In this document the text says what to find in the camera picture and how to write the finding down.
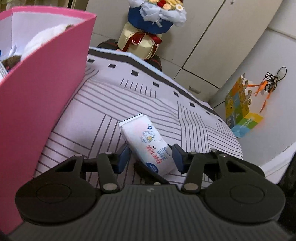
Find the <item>blue circular logo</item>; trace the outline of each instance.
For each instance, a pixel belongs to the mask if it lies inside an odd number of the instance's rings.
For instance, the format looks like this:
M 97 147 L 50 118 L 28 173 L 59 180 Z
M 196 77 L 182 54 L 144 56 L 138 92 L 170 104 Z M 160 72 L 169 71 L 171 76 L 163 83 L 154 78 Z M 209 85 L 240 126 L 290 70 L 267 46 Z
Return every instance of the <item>blue circular logo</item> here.
M 154 172 L 158 173 L 158 168 L 156 167 L 156 165 L 150 163 L 150 162 L 146 162 L 146 165 L 152 169 Z

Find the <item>cabinet handle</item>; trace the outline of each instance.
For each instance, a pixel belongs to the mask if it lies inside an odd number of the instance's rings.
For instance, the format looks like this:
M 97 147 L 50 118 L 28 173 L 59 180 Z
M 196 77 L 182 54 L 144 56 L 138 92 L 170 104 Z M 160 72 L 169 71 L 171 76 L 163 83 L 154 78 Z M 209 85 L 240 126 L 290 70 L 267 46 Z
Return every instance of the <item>cabinet handle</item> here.
M 192 88 L 191 86 L 188 87 L 188 90 L 192 91 L 193 93 L 200 94 L 200 91 L 197 89 Z

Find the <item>ribbed black surface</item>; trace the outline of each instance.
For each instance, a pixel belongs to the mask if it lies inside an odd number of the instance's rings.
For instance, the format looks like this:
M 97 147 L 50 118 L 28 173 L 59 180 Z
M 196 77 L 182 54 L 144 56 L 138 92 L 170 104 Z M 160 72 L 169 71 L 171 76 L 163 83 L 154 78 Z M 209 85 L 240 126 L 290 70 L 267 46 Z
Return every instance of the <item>ribbed black surface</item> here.
M 275 222 L 239 226 L 212 215 L 194 195 L 174 185 L 126 185 L 103 195 L 96 207 L 72 223 L 43 227 L 23 223 L 15 241 L 280 241 L 288 236 Z

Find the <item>pink box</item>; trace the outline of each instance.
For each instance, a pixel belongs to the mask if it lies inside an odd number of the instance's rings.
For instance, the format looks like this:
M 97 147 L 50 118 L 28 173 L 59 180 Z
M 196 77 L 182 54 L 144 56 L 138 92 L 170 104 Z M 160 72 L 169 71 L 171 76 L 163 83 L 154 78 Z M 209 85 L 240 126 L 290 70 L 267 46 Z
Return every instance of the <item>pink box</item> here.
M 21 54 L 46 28 L 74 25 L 0 81 L 0 229 L 5 233 L 22 222 L 15 194 L 32 179 L 51 129 L 82 81 L 95 19 L 88 12 L 57 7 L 15 7 L 0 13 L 0 60 L 15 47 Z

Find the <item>blue round box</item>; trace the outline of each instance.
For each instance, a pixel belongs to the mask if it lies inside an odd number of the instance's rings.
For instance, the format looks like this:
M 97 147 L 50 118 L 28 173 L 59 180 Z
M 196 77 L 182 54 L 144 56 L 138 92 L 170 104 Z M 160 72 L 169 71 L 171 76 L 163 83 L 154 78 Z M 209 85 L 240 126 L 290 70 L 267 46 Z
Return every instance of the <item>blue round box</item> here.
M 151 34 L 164 34 L 173 25 L 172 22 L 161 20 L 162 27 L 158 27 L 156 23 L 144 21 L 140 14 L 141 7 L 130 8 L 128 11 L 128 21 L 135 27 Z

